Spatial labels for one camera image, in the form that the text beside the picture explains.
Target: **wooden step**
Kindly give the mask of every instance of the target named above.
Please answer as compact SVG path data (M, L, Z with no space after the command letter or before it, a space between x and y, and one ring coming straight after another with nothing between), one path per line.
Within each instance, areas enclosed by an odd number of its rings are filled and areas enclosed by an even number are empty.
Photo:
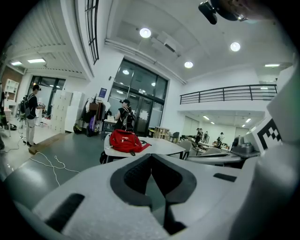
M42 142L39 142L37 145L34 145L30 148L28 148L28 151L31 154L36 154L37 152L40 152L42 149L50 146L52 143L59 141L61 139L64 139L65 136L67 136L69 133L59 133L57 135L54 135L52 137L47 138L46 140L43 140Z

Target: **brown wall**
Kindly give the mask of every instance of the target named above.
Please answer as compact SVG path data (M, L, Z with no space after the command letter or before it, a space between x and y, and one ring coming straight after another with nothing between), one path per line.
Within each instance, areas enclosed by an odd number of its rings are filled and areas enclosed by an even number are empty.
M17 93L16 93L17 96L15 97L16 100L17 100L17 97L18 97L18 92L19 92L21 81L22 81L22 77L23 77L22 74L12 70L9 67L5 67L4 72L3 72L3 76L2 76L2 88L3 88L3 91L4 91L7 79L11 79L11 80L14 80L14 81L18 82L19 87L18 87L18 90L17 90ZM8 99L13 100L14 99L14 93L10 93Z

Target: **blue poster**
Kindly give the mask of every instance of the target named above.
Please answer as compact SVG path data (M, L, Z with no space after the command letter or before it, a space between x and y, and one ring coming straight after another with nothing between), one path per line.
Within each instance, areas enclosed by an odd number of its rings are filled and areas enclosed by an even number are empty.
M100 93L99 93L99 97L105 98L106 91L107 91L106 88L101 88Z

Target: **black cap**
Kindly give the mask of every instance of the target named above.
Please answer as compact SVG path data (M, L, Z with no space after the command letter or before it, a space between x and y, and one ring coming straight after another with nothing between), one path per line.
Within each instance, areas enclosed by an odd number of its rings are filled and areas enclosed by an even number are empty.
M130 106L130 101L128 99L121 100L120 103L127 103L128 107Z
M35 85L32 87L32 90L33 90L33 91L36 90L36 89L38 89L39 91L41 91L41 88L40 88L37 84L35 84Z

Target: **red bag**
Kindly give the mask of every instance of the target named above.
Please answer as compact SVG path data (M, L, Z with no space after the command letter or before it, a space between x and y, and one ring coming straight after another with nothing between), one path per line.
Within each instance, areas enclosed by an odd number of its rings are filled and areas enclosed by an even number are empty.
M142 146L134 132L128 132L120 129L114 130L109 138L109 142L113 149L120 152L130 152L132 156L135 156L135 152L141 152L145 148L151 146L149 143Z

